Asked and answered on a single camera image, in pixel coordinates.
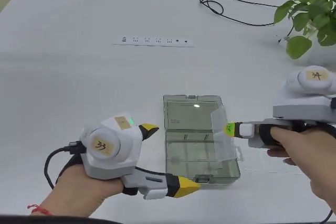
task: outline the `beige sticker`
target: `beige sticker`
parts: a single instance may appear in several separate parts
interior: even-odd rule
[[[129,129],[131,127],[130,123],[126,120],[124,116],[117,116],[114,119],[122,130]]]
[[[93,138],[91,148],[97,152],[100,152],[101,154],[105,156],[110,156],[114,149],[114,145],[101,139],[98,136],[95,136]]]
[[[327,81],[329,79],[327,70],[308,70],[306,71],[308,81]]]

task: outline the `gray plastic housing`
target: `gray plastic housing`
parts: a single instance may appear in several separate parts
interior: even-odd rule
[[[211,113],[223,109],[215,95],[164,95],[166,172],[200,184],[226,185],[240,177],[237,159],[218,160]]]

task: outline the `plastic box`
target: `plastic box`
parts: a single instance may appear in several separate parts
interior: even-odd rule
[[[232,139],[214,140],[212,113],[217,125],[227,122],[221,98],[214,95],[165,95],[166,172],[197,183],[225,185],[240,177]]]

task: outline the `table surface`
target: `table surface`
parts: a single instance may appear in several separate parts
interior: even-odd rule
[[[229,16],[272,22],[273,8],[218,1]],[[164,171],[164,94],[220,95],[232,121],[271,116],[282,80],[295,69],[277,44],[290,27],[240,25],[198,0],[12,0],[0,13],[0,212],[27,214],[27,205],[50,192],[43,176],[47,155],[77,140],[84,125],[121,111],[160,126],[143,144],[138,165]],[[123,35],[190,38],[195,47],[112,45]],[[181,199],[117,195],[93,217],[243,224],[320,221],[327,215],[328,206],[299,170],[244,140],[235,144],[244,161],[234,184]],[[52,160],[53,178],[68,158]]]

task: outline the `white power strip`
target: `white power strip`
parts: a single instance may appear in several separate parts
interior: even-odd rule
[[[157,47],[194,47],[190,39],[123,36],[112,42],[114,45],[157,46]]]

